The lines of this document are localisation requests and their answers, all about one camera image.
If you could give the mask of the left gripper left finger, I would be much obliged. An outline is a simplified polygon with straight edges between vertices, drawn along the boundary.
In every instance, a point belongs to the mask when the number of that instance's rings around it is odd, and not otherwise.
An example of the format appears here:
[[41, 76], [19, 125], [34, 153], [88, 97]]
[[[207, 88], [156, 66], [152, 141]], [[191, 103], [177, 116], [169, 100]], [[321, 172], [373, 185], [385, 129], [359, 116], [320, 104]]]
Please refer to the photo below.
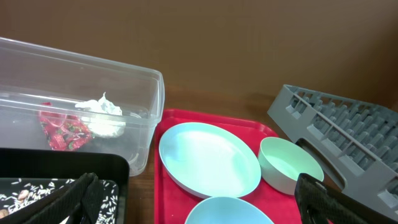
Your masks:
[[70, 185], [1, 218], [5, 224], [96, 223], [104, 195], [103, 183], [94, 173], [85, 173]]

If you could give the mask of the rice food leftovers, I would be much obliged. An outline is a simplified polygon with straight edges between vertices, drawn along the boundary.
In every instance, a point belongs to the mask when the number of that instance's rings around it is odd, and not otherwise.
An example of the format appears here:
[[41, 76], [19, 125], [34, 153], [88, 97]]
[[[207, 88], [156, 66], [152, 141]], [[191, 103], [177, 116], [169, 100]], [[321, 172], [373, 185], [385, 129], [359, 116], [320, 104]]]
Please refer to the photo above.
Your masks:
[[[10, 215], [74, 182], [74, 179], [1, 179], [1, 217]], [[102, 181], [104, 196], [97, 223], [115, 224], [119, 187], [112, 180]]]

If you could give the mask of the red strawberry snack wrapper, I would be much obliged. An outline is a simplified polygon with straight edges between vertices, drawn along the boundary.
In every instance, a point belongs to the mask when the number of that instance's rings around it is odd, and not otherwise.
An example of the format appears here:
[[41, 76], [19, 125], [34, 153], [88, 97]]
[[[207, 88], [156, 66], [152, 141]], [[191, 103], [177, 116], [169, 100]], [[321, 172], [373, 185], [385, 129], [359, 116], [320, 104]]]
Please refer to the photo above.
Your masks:
[[77, 151], [93, 139], [91, 131], [77, 116], [40, 111], [39, 121], [54, 151]]

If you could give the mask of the white napkin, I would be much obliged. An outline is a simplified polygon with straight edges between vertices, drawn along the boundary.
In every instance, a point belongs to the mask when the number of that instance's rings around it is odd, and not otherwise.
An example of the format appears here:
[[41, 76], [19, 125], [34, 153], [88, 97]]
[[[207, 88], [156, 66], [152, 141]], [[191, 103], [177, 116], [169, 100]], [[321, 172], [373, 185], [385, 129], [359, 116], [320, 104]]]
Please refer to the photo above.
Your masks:
[[112, 118], [112, 116], [122, 116], [123, 112], [119, 106], [106, 99], [105, 92], [100, 99], [79, 102], [75, 108], [89, 113], [80, 119], [94, 136], [118, 138], [124, 134], [126, 123]]

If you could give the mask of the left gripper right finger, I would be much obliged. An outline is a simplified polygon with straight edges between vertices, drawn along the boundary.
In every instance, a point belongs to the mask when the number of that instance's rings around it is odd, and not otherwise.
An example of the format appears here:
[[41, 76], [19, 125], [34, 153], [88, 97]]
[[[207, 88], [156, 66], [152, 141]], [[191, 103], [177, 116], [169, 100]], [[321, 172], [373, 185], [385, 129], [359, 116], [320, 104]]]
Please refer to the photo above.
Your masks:
[[294, 197], [305, 224], [397, 224], [305, 173], [298, 176]]

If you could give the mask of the mint green bowl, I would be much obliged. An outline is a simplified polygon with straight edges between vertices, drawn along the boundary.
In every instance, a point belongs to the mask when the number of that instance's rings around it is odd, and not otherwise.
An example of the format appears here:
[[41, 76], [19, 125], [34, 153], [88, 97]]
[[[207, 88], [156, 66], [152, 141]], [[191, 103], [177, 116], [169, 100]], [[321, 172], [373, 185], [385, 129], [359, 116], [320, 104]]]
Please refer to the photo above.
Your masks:
[[301, 173], [324, 180], [320, 164], [304, 149], [282, 138], [264, 138], [257, 159], [262, 178], [283, 194], [294, 194]]

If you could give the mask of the light blue bowl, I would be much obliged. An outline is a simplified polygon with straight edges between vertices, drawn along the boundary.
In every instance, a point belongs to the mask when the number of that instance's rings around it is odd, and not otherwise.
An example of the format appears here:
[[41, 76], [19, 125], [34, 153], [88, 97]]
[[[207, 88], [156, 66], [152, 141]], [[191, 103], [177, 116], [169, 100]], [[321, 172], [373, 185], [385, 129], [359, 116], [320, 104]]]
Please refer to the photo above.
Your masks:
[[233, 197], [210, 197], [198, 203], [185, 224], [273, 224], [254, 205]]

